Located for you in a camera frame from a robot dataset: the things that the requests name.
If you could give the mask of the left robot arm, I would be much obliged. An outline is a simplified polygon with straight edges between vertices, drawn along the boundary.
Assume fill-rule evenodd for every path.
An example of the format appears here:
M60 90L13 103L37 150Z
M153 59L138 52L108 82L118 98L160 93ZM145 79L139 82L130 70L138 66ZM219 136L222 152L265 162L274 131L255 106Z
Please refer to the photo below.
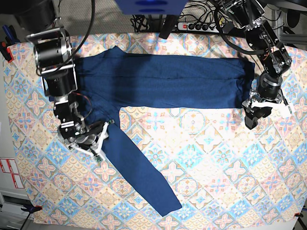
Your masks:
M282 75L291 67L292 59L284 44L278 39L269 22L263 18L264 9L256 0L214 0L214 22L222 39L236 51L256 55L264 71L257 80L257 87L251 90L243 103L245 125L249 129L257 126L260 118L266 118L272 109L280 109L289 117L294 112L282 92ZM226 37L218 13L224 13L240 29L244 29L246 41L251 48L244 50Z

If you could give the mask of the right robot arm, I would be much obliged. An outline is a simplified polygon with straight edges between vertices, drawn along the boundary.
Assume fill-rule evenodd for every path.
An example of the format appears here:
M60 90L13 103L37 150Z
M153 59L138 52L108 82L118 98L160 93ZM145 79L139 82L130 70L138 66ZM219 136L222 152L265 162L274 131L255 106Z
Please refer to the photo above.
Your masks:
M108 138L107 128L113 121L85 123L78 111L78 95L74 57L85 43L94 24L95 1L91 2L91 19L87 32L76 49L60 23L52 0L2 0L1 14L12 15L29 35L27 42L34 47L36 73L41 78L46 97L54 100L53 112L60 120L58 136L69 149L80 151L96 162L105 160L103 142Z

